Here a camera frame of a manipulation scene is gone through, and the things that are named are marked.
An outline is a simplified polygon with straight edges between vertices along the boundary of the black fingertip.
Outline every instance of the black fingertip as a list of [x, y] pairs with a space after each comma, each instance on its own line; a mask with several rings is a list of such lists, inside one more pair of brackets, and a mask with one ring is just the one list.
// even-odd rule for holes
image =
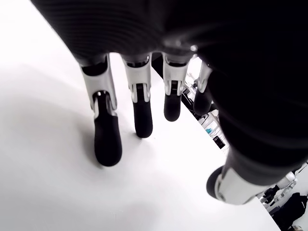
[[164, 115], [170, 121], [176, 121], [181, 111], [181, 95], [176, 94], [165, 95]]
[[193, 110], [197, 115], [203, 116], [209, 113], [211, 104], [212, 97], [208, 90], [208, 87], [206, 87], [203, 93], [201, 93], [199, 90], [196, 91], [196, 96], [193, 102]]
[[136, 134], [140, 138], [148, 138], [153, 131], [151, 103], [138, 101], [133, 105]]
[[218, 169], [216, 169], [211, 176], [207, 179], [207, 183], [206, 183], [206, 190], [207, 193], [214, 197], [215, 199], [217, 199], [216, 195], [215, 195], [215, 184], [216, 184], [216, 180], [218, 178], [218, 176], [220, 175], [220, 173], [222, 172], [222, 168], [223, 166], [219, 167]]
[[104, 166], [116, 165], [122, 157], [122, 144], [117, 116], [110, 116], [107, 121], [96, 119], [94, 150], [97, 161]]

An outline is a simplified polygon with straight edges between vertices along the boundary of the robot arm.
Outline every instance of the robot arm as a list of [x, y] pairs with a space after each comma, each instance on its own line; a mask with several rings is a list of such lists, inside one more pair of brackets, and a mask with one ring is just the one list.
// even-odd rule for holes
[[[207, 183], [213, 197], [244, 204], [307, 159], [305, 8], [197, 0], [32, 2], [81, 67], [95, 114], [95, 154], [102, 165], [113, 166], [122, 155], [110, 52], [123, 57], [136, 133], [142, 138], [153, 129], [151, 53], [164, 54], [169, 121], [179, 117], [190, 58], [198, 54], [203, 60], [194, 109], [205, 114], [213, 99], [230, 143], [226, 164]], [[285, 125], [292, 125], [292, 132]], [[281, 158], [290, 155], [292, 160]]]

